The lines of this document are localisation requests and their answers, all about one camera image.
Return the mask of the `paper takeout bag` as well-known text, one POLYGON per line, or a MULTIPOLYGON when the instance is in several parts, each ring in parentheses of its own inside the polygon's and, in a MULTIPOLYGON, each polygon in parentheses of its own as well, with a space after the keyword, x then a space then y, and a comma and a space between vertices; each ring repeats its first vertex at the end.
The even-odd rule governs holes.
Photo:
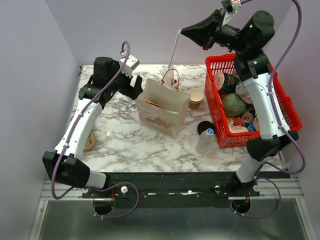
POLYGON ((187 115, 191 95, 180 90, 178 78, 172 86, 165 80, 147 79, 145 88, 135 100, 142 125, 176 139, 187 115))

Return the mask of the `single white straw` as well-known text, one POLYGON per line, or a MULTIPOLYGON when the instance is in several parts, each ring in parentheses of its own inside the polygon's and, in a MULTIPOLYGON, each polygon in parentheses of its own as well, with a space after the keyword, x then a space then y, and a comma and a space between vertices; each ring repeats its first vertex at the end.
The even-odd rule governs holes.
POLYGON ((175 54, 175 51, 176 51, 176 47, 177 47, 177 44, 178 44, 178 40, 179 40, 181 31, 182 31, 182 28, 180 28, 178 30, 177 34, 176 34, 176 37, 175 37, 175 40, 174 40, 174 44, 173 44, 173 48, 172 48, 171 55, 170 55, 170 59, 169 59, 169 63, 167 65, 167 69, 168 70, 170 69, 170 67, 172 65, 172 61, 173 61, 173 58, 174 58, 174 54, 175 54))

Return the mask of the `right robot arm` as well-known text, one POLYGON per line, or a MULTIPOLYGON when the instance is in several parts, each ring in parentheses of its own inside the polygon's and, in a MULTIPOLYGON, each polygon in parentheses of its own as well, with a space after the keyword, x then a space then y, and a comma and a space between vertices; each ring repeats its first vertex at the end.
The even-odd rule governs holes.
POLYGON ((275 34, 274 18, 267 11, 259 10, 239 29, 224 22, 231 14, 230 10, 230 4, 216 9, 205 20, 183 28, 181 34, 203 50, 219 44, 235 51, 235 70, 253 102, 260 134, 247 142, 248 156, 235 172, 237 179, 230 183, 230 191, 241 196, 247 192, 247 183, 254 180, 266 159, 296 143, 299 135, 290 130, 283 117, 273 83, 275 73, 263 51, 275 34))

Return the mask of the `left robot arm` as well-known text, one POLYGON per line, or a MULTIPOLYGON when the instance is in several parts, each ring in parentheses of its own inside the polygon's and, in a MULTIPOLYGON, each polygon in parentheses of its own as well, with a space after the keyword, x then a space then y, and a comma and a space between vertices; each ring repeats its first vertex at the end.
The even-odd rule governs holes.
POLYGON ((139 60, 130 55, 116 61, 110 57, 97 57, 93 74, 78 94, 74 116, 62 140, 52 152, 46 151, 42 161, 52 182, 76 188, 93 188, 101 198, 107 197, 111 185, 104 173, 91 170, 81 159, 94 123, 105 105, 119 92, 132 100, 142 93, 142 77, 137 76, 131 86, 133 70, 139 60))

